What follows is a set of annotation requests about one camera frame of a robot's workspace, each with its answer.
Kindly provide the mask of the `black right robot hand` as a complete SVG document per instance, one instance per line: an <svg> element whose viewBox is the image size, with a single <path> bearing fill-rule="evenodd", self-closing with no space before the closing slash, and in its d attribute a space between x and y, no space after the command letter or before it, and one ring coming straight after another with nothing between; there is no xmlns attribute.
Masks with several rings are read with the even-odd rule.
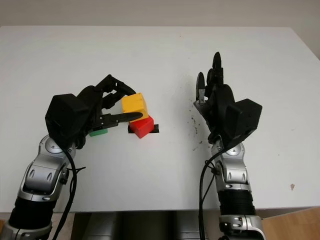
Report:
<svg viewBox="0 0 320 240"><path fill-rule="evenodd" d="M218 140L228 141L224 127L226 110L235 100L231 88L224 84L224 69L219 52L214 54L212 67L208 70L207 76L199 72L195 92L193 105L208 126L208 142L214 144Z"/></svg>

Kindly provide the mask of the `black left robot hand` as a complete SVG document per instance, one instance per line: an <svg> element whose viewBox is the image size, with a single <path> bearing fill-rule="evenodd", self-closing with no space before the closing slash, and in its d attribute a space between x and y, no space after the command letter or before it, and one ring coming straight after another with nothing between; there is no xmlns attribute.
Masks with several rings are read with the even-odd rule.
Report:
<svg viewBox="0 0 320 240"><path fill-rule="evenodd" d="M89 114L86 123L76 138L76 148L82 149L86 143L86 136L92 132L116 127L119 123L141 118L143 113L138 110L114 115L110 113L102 114L102 109L108 110L124 96L131 96L135 93L131 87L110 74L96 86L90 85L83 89L77 98L88 106Z"/></svg>

